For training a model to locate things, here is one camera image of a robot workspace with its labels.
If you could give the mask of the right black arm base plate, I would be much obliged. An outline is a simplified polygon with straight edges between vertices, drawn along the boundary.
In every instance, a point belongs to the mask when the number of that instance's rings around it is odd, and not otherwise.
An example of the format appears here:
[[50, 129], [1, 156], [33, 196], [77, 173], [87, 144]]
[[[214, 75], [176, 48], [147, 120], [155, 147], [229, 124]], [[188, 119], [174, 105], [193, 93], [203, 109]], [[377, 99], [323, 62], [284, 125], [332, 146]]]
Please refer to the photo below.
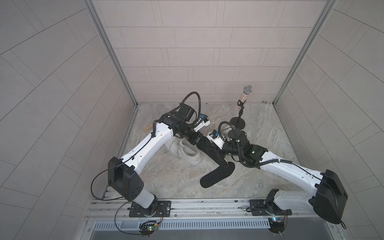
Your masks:
[[250, 200], [250, 206], [246, 208], [247, 213], [252, 216], [291, 216], [292, 210], [281, 210], [273, 201]]

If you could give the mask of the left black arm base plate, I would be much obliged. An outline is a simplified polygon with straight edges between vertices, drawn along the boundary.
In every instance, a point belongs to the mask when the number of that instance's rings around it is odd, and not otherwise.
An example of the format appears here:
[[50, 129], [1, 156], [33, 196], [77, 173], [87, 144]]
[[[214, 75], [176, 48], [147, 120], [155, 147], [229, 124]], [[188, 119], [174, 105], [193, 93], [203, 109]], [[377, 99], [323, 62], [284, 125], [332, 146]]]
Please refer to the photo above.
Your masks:
[[155, 200], [148, 208], [132, 202], [129, 217], [130, 218], [151, 218], [151, 217], [169, 217], [171, 211], [171, 201]]

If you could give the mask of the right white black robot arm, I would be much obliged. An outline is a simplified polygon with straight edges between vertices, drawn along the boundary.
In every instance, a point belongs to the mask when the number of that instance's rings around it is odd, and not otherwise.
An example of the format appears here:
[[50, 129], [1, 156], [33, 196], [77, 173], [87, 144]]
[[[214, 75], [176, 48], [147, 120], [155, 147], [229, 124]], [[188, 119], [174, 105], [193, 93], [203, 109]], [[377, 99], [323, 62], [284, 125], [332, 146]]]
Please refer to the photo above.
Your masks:
[[230, 130], [227, 138], [213, 130], [208, 139], [221, 159], [238, 157], [236, 161], [244, 167], [271, 172], [302, 189], [299, 192], [272, 189], [261, 204], [251, 204], [249, 212], [288, 216], [292, 210], [300, 210], [314, 212], [332, 224], [343, 224], [348, 194], [335, 172], [319, 172], [285, 160], [264, 147], [250, 144], [246, 133], [238, 129]]

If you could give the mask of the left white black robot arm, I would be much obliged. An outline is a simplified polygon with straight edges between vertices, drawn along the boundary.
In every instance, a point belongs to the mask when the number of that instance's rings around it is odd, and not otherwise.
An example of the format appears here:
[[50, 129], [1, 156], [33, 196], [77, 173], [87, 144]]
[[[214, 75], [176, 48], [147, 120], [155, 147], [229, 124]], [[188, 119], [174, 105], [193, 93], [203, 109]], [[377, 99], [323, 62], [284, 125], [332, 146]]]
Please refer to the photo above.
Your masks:
[[152, 132], [134, 149], [121, 158], [113, 157], [108, 162], [108, 186], [117, 191], [122, 198], [138, 205], [140, 212], [151, 217], [157, 212], [158, 198], [144, 188], [140, 173], [152, 156], [162, 147], [177, 158], [196, 166], [201, 161], [197, 147], [188, 143], [186, 138], [178, 140], [184, 130], [196, 133], [209, 123], [205, 115], [198, 114], [202, 122], [197, 128], [190, 127], [188, 121], [193, 115], [191, 107], [181, 104], [176, 110], [166, 113], [153, 122]]

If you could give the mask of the white sneaker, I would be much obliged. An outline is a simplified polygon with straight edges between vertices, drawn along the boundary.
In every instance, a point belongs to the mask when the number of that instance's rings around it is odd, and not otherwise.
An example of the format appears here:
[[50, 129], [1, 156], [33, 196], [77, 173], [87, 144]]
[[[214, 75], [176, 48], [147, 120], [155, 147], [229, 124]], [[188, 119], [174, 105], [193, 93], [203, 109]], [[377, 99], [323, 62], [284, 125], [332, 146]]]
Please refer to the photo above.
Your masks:
[[210, 119], [207, 115], [201, 114], [200, 120], [196, 123], [196, 126], [194, 126], [194, 131], [197, 132], [203, 127], [206, 127], [210, 124]]
[[201, 162], [200, 150], [196, 146], [191, 145], [186, 139], [172, 137], [164, 146], [170, 154], [190, 165], [196, 166]]

